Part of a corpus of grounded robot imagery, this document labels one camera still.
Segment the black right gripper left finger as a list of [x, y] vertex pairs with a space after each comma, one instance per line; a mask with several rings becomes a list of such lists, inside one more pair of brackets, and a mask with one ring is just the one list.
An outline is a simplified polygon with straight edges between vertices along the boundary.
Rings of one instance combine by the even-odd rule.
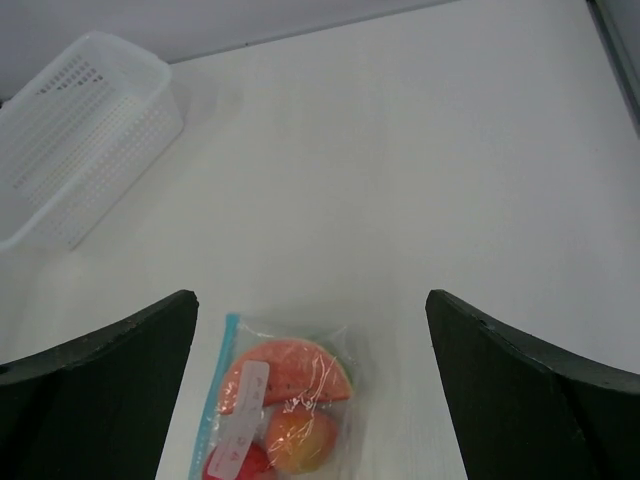
[[197, 316], [181, 290], [2, 365], [2, 478], [154, 478]]

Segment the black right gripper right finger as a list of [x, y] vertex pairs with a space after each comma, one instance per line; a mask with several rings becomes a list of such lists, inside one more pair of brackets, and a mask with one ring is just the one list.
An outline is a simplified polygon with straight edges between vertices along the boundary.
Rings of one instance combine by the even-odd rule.
[[636, 479], [639, 376], [509, 326], [445, 290], [425, 305], [470, 479]]

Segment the clear zip top bag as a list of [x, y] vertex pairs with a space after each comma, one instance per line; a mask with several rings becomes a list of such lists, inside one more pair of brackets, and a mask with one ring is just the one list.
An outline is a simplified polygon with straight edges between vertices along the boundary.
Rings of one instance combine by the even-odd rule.
[[366, 340], [341, 320], [228, 314], [190, 478], [356, 478]]

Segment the fake watermelon slice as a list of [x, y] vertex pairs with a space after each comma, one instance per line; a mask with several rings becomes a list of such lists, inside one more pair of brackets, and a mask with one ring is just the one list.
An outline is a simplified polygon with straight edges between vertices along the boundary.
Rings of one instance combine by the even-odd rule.
[[328, 403], [345, 401], [354, 389], [340, 359], [320, 344], [299, 338], [280, 338], [250, 348], [233, 361], [219, 389], [217, 411], [233, 412], [244, 363], [269, 366], [265, 407], [287, 401]]

